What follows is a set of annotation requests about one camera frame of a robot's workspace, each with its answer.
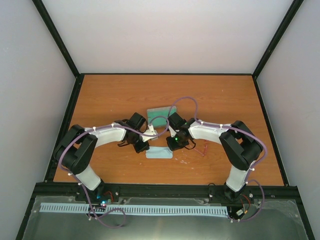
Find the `light blue cleaning cloth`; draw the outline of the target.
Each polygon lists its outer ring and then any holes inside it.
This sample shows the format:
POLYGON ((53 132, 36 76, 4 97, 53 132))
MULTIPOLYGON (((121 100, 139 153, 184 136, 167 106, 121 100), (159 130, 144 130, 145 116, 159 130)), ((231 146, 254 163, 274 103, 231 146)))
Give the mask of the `light blue cleaning cloth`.
POLYGON ((169 147, 151 146, 145 153, 147 159, 172 159, 173 152, 169 147))

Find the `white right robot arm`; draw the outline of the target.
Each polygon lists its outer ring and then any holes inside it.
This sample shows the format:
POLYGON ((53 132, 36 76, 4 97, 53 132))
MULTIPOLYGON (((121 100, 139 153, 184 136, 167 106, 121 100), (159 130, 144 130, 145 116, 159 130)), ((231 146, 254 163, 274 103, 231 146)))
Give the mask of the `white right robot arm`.
POLYGON ((195 140, 220 144, 231 163, 229 176, 223 186, 228 202, 234 202, 248 184, 248 175, 255 168, 261 153, 267 154, 266 145, 249 130, 242 121, 233 124, 217 124, 196 118, 185 120, 176 112, 168 117, 169 132, 166 138, 171 151, 192 150, 195 140))

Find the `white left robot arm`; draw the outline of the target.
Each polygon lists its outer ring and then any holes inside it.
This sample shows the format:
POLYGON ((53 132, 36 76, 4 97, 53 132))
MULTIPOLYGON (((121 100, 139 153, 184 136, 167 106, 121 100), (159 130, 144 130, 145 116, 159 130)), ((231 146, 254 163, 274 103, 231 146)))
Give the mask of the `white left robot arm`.
POLYGON ((137 112, 129 119, 117 120, 110 126, 99 127, 97 130, 75 124, 54 149, 53 158, 60 167, 86 187, 86 195, 92 201, 102 200, 107 189, 102 178, 91 167, 91 160, 97 157, 102 149, 107 149, 107 144, 112 147, 131 145, 136 153, 148 150, 148 141, 144 141, 140 135, 145 133, 142 127, 147 125, 147 120, 137 112))

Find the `grey glasses case green lining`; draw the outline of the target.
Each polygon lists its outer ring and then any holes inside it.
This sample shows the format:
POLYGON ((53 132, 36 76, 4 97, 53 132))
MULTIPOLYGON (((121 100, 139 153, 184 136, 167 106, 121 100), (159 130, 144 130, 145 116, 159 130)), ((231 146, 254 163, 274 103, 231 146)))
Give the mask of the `grey glasses case green lining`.
POLYGON ((152 119, 158 116, 168 117, 168 114, 173 114, 176 111, 177 111, 176 106, 173 106, 172 108, 170 106, 163 106, 163 107, 149 108, 146 110, 146 114, 147 114, 148 121, 151 121, 152 119))

